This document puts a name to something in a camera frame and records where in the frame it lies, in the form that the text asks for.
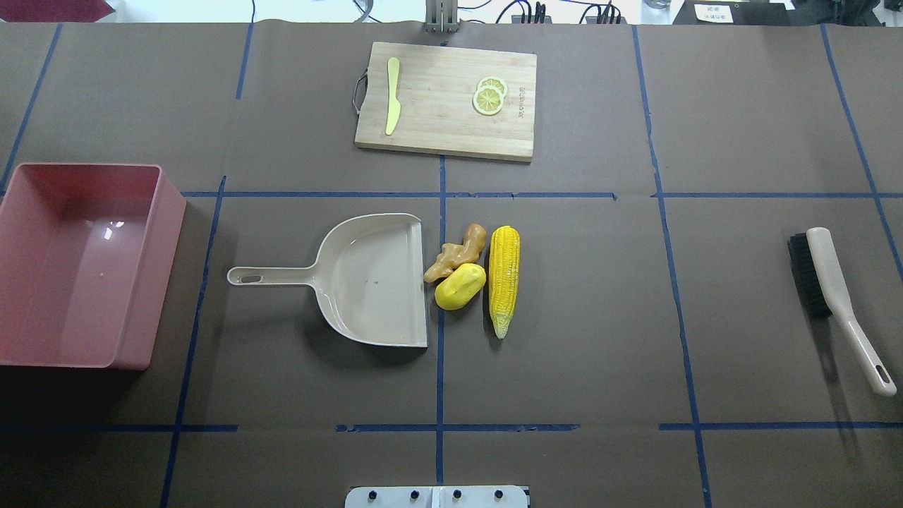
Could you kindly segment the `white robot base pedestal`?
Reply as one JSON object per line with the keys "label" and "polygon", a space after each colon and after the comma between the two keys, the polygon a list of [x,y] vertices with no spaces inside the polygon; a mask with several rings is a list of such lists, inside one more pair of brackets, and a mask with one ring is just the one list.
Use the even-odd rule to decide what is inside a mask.
{"label": "white robot base pedestal", "polygon": [[406,485],[353,488],[345,507],[530,507],[518,485]]}

